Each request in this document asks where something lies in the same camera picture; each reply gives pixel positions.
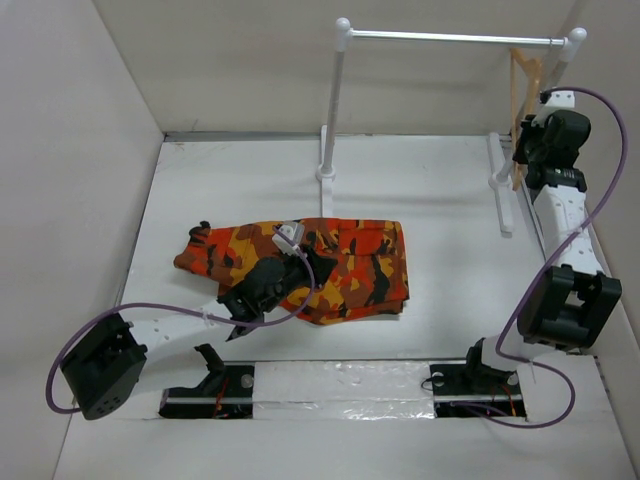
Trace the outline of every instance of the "camouflage clothing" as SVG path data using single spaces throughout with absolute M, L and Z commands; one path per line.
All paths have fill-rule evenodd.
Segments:
M 379 313 L 400 313 L 409 298 L 402 227 L 386 220 L 303 218 L 301 243 L 338 260 L 329 281 L 314 293 L 300 318 L 330 325 Z M 174 260 L 178 268 L 220 283 L 219 294 L 240 282 L 256 262 L 277 256 L 273 227 L 282 222 L 259 222 L 213 229 L 207 222 L 189 231 L 190 240 Z M 299 307 L 308 288 L 299 288 L 281 304 Z

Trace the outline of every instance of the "camouflage pants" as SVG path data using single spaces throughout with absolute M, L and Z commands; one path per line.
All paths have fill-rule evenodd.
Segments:
M 298 221 L 305 227 L 301 243 L 338 260 L 329 281 L 313 294 L 300 318 L 329 325 L 402 311 L 404 300 L 409 298 L 409 283 L 400 223 L 338 218 Z M 260 258 L 279 254 L 271 237 L 273 227 L 280 223 L 214 229 L 202 222 L 189 231 L 189 243 L 173 263 L 219 282 L 219 294 L 223 294 L 240 282 Z M 308 288 L 299 288 L 281 306 L 293 311 L 308 293 Z

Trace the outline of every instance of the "white floor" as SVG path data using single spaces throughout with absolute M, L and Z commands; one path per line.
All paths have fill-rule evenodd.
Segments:
M 215 284 L 172 266 L 188 230 L 205 219 L 226 226 L 318 215 L 318 151 L 313 140 L 165 144 L 123 301 L 207 303 Z M 461 357 L 498 332 L 542 254 L 515 198 L 516 232 L 500 234 L 486 139 L 340 138 L 336 167 L 336 216 L 404 225 L 412 297 L 405 313 L 322 328 L 294 320 L 226 344 L 229 328 L 219 327 L 221 357 Z M 593 360 L 550 361 L 578 397 L 569 418 L 549 429 L 481 419 L 142 420 L 157 405 L 149 396 L 100 421 L 75 415 L 56 479 L 634 478 Z M 567 389 L 557 377 L 528 365 L 519 374 L 531 421 L 564 409 Z
M 214 227 L 319 216 L 318 141 L 165 144 L 123 302 L 199 307 L 217 284 L 173 267 L 201 220 Z M 411 299 L 400 316 L 314 327 L 293 320 L 213 346 L 226 361 L 463 357 L 498 332 L 542 253 L 528 213 L 503 238 L 485 137 L 340 138 L 335 215 L 399 220 Z M 520 207 L 514 196 L 514 210 Z M 218 313 L 227 315 L 224 307 Z M 276 310 L 270 318 L 278 318 Z M 126 312 L 127 319 L 157 312 Z

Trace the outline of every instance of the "wall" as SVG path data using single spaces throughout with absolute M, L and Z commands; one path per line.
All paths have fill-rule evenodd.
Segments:
M 162 135 L 89 0 L 0 0 L 0 65 L 0 478 L 49 479 L 49 362 L 113 304 Z
M 95 3 L 164 131 L 317 132 L 326 121 L 338 17 L 360 29 L 551 36 L 574 1 Z M 508 88 L 506 51 L 354 42 L 340 129 L 506 130 L 509 98 L 500 95 Z

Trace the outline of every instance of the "horizontal metal bar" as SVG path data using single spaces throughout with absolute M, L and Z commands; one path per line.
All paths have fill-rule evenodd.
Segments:
M 494 35 L 457 35 L 448 33 L 380 32 L 351 30 L 352 38 L 368 40 L 415 40 L 421 42 L 458 42 L 509 45 L 526 48 L 562 48 L 564 38 L 497 37 Z

